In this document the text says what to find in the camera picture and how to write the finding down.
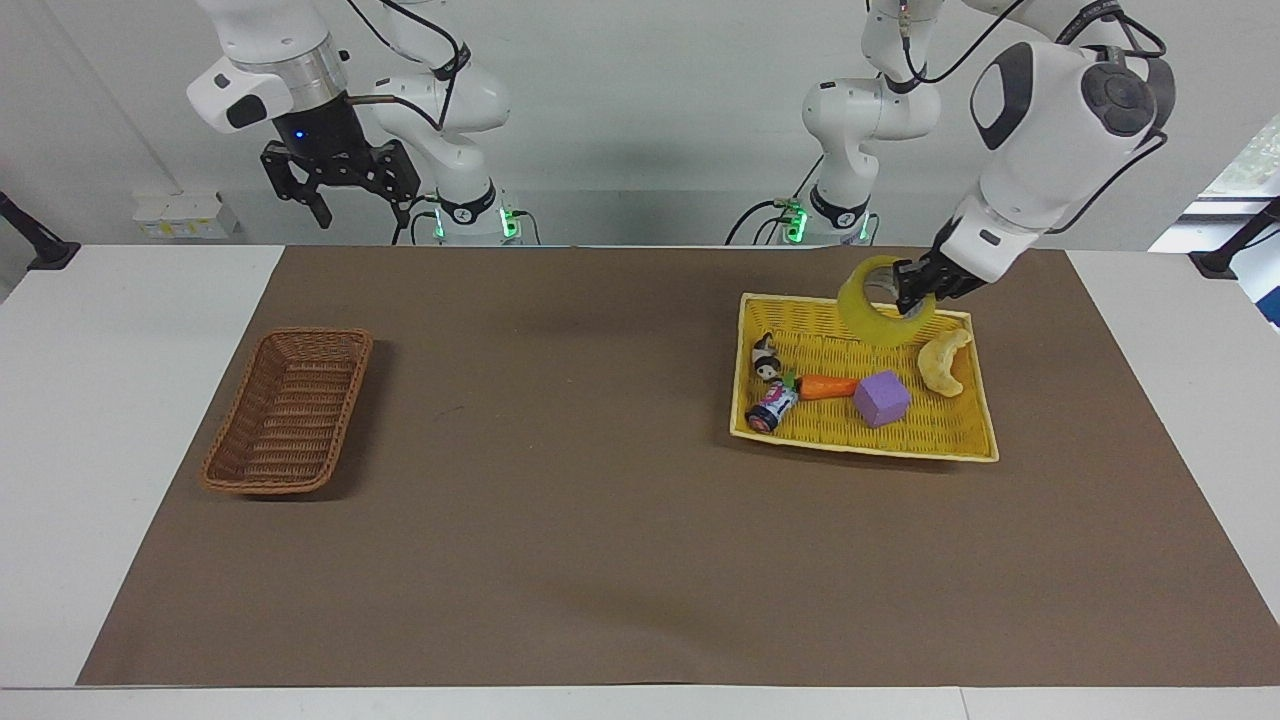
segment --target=blue object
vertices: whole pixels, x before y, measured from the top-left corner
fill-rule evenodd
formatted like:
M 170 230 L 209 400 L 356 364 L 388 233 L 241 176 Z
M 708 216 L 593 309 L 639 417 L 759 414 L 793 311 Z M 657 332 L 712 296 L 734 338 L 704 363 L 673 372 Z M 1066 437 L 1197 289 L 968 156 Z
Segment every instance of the blue object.
M 1258 301 L 1258 310 L 1271 320 L 1271 324 L 1280 325 L 1280 287 L 1272 290 L 1266 297 Z

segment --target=curved pale yellow object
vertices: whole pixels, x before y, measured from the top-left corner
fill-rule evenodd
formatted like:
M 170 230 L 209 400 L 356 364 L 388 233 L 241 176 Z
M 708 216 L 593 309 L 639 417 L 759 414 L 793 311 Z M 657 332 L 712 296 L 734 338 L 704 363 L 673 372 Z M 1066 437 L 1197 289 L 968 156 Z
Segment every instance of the curved pale yellow object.
M 960 328 L 941 333 L 920 348 L 915 364 L 920 368 L 924 384 L 943 397 L 955 397 L 964 392 L 964 384 L 951 375 L 951 364 L 956 352 L 973 342 L 973 333 Z
M 867 297 L 867 287 L 878 287 L 888 291 L 895 299 L 897 290 L 893 286 L 893 263 L 901 258 L 891 255 L 877 255 L 864 260 L 854 268 L 854 274 L 849 275 L 840 288 L 836 300 L 836 311 L 858 340 L 881 347 L 896 347 L 910 341 L 933 318 L 937 309 L 937 299 L 928 295 L 915 306 L 915 310 L 902 316 L 896 309 L 881 310 L 872 305 Z

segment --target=basket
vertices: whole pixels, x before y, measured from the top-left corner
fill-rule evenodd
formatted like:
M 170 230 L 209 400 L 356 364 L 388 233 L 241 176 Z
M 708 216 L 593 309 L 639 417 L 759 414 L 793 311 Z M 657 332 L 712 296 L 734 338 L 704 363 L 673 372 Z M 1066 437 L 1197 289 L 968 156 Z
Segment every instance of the basket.
M 241 495 L 287 495 L 329 482 L 372 347 L 365 331 L 268 333 L 205 459 L 201 484 Z
M 890 306 L 877 309 L 891 314 Z M 940 333 L 965 328 L 973 332 L 968 313 L 938 310 L 909 343 L 876 347 L 860 342 L 836 314 L 835 300 L 744 295 L 739 315 L 737 366 L 730 433 L 772 445 L 809 447 L 831 452 L 860 452 L 892 457 L 918 457 L 963 462 L 995 462 L 1000 459 L 996 433 L 987 409 L 978 366 L 977 341 L 956 354 L 951 368 L 965 391 L 946 398 L 929 391 L 915 359 Z M 773 333 L 773 345 L 783 368 L 806 373 L 865 378 L 893 370 L 911 392 L 906 416 L 879 429 L 863 421 L 851 398 L 804 401 L 794 407 L 773 434 L 754 432 L 745 414 L 768 389 L 751 369 L 751 346 Z

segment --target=white table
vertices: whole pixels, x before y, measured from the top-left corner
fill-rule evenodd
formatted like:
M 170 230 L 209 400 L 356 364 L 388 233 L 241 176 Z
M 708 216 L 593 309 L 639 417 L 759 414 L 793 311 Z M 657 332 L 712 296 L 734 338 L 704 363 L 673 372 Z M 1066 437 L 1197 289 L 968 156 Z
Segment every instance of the white table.
M 0 717 L 1280 717 L 1280 688 L 72 688 L 280 252 L 91 246 L 0 305 Z M 1181 256 L 1071 260 L 1280 611 L 1280 336 Z

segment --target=yellow tape roll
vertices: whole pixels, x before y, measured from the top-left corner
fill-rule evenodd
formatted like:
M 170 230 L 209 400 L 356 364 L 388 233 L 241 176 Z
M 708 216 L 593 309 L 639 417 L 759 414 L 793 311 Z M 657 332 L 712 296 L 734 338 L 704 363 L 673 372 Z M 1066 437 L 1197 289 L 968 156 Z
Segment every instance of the yellow tape roll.
M 924 329 L 937 310 L 937 299 L 927 295 L 906 316 L 895 309 L 881 310 L 867 297 L 867 287 L 878 287 L 897 299 L 893 286 L 893 263 L 901 258 L 877 255 L 864 260 L 840 288 L 836 310 L 840 319 L 858 340 L 881 347 L 896 347 Z

